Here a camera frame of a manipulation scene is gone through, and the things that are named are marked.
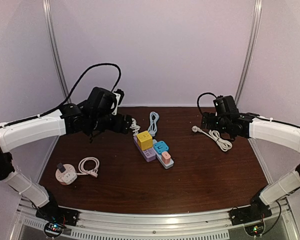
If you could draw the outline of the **yellow cube socket adapter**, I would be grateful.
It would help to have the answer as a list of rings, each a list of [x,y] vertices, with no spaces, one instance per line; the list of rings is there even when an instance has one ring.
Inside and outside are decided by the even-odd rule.
[[[145,130],[136,135],[137,145],[142,151],[148,150],[153,147],[153,137]]]

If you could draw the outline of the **purple power strip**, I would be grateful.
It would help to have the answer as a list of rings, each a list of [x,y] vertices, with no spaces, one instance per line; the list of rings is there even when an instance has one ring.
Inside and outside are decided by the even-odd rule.
[[[140,146],[138,145],[136,136],[133,137],[133,141],[134,141],[135,146],[137,147],[137,149],[139,150],[139,152],[141,153],[141,155],[143,156],[143,158],[145,159],[146,162],[151,162],[157,158],[155,150],[152,147],[148,148],[146,150],[142,150],[140,148]]]

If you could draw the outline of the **blue square plug adapter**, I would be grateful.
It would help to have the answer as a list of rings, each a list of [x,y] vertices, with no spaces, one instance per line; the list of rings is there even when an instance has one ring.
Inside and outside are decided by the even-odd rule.
[[[169,151],[169,146],[163,140],[154,143],[153,148],[159,155]]]

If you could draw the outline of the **light blue power strip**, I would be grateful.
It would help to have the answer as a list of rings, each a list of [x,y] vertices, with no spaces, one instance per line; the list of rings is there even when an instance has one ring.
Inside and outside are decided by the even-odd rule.
[[[156,158],[166,170],[172,168],[174,160],[169,153],[169,146],[163,140],[157,141],[156,139],[153,139],[152,141]]]

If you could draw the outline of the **pink small plug adapter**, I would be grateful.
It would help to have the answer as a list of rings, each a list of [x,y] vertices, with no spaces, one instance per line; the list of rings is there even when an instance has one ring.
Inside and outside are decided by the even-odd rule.
[[[168,165],[171,161],[171,155],[169,154],[168,151],[163,151],[161,153],[161,159],[165,165]]]

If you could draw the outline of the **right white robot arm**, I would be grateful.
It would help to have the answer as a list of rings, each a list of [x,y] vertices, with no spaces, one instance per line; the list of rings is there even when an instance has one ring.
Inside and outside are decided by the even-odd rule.
[[[300,153],[300,126],[262,118],[256,114],[216,115],[216,113],[204,112],[201,127],[220,134],[226,133],[232,140],[236,137],[264,140]],[[258,220],[266,212],[265,206],[298,189],[300,189],[300,163],[279,180],[261,189],[251,199],[252,206],[247,208],[246,216],[251,221]]]

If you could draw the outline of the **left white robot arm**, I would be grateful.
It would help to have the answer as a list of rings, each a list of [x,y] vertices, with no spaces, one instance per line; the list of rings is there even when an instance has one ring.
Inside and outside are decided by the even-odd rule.
[[[35,115],[26,121],[0,123],[0,181],[5,182],[23,197],[28,198],[51,222],[62,218],[62,211],[53,194],[13,166],[11,150],[50,137],[82,132],[93,140],[106,130],[127,134],[132,125],[131,115],[117,113],[116,102],[91,105],[88,101],[65,104],[53,112]]]

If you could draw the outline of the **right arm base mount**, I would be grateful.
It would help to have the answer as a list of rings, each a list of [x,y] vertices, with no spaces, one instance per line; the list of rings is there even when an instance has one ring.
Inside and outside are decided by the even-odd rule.
[[[258,208],[256,205],[246,207],[235,206],[228,213],[233,226],[261,221],[264,218],[272,216],[272,211],[268,207]]]

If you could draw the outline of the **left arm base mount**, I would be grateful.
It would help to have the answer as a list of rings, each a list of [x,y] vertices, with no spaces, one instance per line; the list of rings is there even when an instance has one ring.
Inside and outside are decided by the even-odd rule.
[[[79,211],[65,207],[58,207],[57,209],[49,210],[39,208],[36,210],[35,216],[37,218],[41,218],[52,223],[57,223],[62,226],[75,227],[77,225]]]

